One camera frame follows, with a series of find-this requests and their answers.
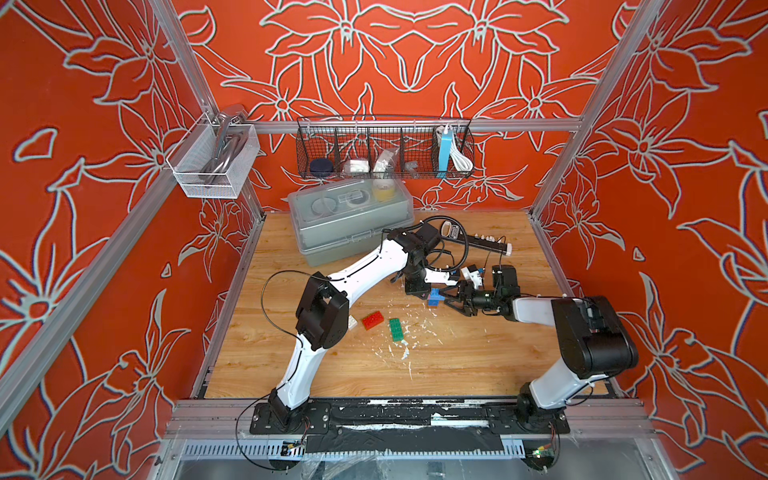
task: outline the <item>white mesh basket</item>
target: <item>white mesh basket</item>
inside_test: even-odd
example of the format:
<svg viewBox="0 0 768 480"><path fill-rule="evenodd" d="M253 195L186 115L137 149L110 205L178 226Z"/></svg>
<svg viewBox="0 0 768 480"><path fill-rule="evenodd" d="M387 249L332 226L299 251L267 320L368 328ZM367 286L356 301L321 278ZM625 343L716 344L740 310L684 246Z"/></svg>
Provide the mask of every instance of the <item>white mesh basket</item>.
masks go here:
<svg viewBox="0 0 768 480"><path fill-rule="evenodd" d="M237 198L248 178L250 168L259 153L259 138L253 125L232 125L229 131L248 130L248 141L243 150L232 160L226 172L201 173L214 154L216 136L210 125L199 136L176 167L172 167L176 181L184 193L192 198Z"/></svg>

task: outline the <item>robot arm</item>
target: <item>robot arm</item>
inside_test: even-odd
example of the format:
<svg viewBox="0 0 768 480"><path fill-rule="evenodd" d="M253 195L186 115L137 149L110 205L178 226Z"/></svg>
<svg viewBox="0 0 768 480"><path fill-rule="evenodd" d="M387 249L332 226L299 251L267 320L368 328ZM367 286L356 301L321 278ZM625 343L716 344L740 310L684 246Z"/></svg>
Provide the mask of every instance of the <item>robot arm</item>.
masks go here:
<svg viewBox="0 0 768 480"><path fill-rule="evenodd" d="M573 395L601 379L637 365L637 348L604 296L579 298L520 297L512 300L515 319L553 326L561 358L523 386L518 401L527 415L562 409Z"/></svg>
<svg viewBox="0 0 768 480"><path fill-rule="evenodd" d="M387 276L403 272L406 293L426 298L429 282L449 279L447 273L426 269L426 257L439 241L439 232L428 223L415 233L396 229L379 248L353 265L329 276L317 272L310 277L296 309L293 354L269 400L285 431L301 423L302 407L310 397L317 369L328 349L346 334L349 308L364 292ZM516 409L521 422L546 425L586 385L637 365L637 350L604 297L523 297L514 267L495 266L493 277L493 291L458 282L451 287L458 295L443 293L446 304L466 316L477 315L480 308L513 321L554 326L558 334L561 358L543 376L521 388Z"/></svg>
<svg viewBox="0 0 768 480"><path fill-rule="evenodd" d="M310 397L310 386L323 357L347 331L349 308L372 286L402 270L407 259L402 246L388 239L381 248L329 275L327 281L310 278L296 311L298 338L293 355L280 381L281 387L276 389L277 398L287 411L301 406Z"/></svg>
<svg viewBox="0 0 768 480"><path fill-rule="evenodd" d="M420 297L428 294L426 257L439 241L439 232L428 223L415 233L395 229L380 247L353 265L329 276L317 272L310 277L296 309L293 355L280 386L270 393L270 407L285 429L300 422L300 407L310 397L310 386L323 357L346 334L351 305L399 271L406 275L407 293Z"/></svg>

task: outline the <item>red lego brick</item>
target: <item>red lego brick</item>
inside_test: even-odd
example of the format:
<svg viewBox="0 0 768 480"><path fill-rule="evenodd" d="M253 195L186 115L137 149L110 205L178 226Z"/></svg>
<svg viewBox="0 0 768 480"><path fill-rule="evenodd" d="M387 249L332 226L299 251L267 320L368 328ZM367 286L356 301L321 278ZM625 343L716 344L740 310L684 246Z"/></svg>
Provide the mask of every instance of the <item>red lego brick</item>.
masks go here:
<svg viewBox="0 0 768 480"><path fill-rule="evenodd" d="M366 330L370 330L374 326L379 325L383 321L384 321L384 315L382 315L381 312L375 312L375 313L371 313L366 318L362 319L362 326L364 326Z"/></svg>

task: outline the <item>wire mesh basket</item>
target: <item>wire mesh basket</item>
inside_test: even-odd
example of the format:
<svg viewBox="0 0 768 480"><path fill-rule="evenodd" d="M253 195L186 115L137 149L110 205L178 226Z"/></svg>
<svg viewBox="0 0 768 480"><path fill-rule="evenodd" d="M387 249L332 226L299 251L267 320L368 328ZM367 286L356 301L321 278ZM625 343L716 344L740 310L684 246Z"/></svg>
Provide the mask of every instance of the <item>wire mesh basket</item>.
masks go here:
<svg viewBox="0 0 768 480"><path fill-rule="evenodd" d="M190 147L177 165L171 165L176 181L188 197L237 198L248 178L250 168L259 153L259 138L253 125L230 125L228 132L247 131L248 140L243 150L232 160L226 171L204 173L214 153L216 136L210 125Z"/></svg>
<svg viewBox="0 0 768 480"><path fill-rule="evenodd" d="M377 115L373 120L350 115L301 117L297 123L296 162L302 178L461 178L469 177L475 169L470 119ZM453 130L455 146L468 158L469 169L459 170L452 158L445 169L440 169L438 128L444 125ZM379 155L388 149L397 149L394 168L374 172ZM367 171L349 171L345 163L350 160L367 162ZM332 165L333 171L314 167L318 164L314 161Z"/></svg>

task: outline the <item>orange floral wallpaper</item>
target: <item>orange floral wallpaper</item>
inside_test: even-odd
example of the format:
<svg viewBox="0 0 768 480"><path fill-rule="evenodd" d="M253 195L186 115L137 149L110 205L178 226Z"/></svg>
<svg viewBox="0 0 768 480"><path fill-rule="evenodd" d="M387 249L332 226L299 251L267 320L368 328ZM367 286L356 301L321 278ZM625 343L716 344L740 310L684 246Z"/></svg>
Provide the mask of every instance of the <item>orange floral wallpaper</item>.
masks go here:
<svg viewBox="0 0 768 480"><path fill-rule="evenodd" d="M420 114L576 118L637 8L621 0L240 3L174 0L219 105L254 120ZM486 134L464 180L409 182L415 206L524 208L566 134ZM296 176L289 134L265 135L251 181L263 205L319 180Z"/></svg>
<svg viewBox="0 0 768 480"><path fill-rule="evenodd" d="M145 0L0 2L0 37L1 375L200 109ZM0 439L0 478L146 475L253 223L174 190Z"/></svg>
<svg viewBox="0 0 768 480"><path fill-rule="evenodd" d="M768 5L667 2L541 221L682 478L768 477Z"/></svg>
<svg viewBox="0 0 768 480"><path fill-rule="evenodd" d="M174 189L0 441L0 476L146 477L253 221Z"/></svg>

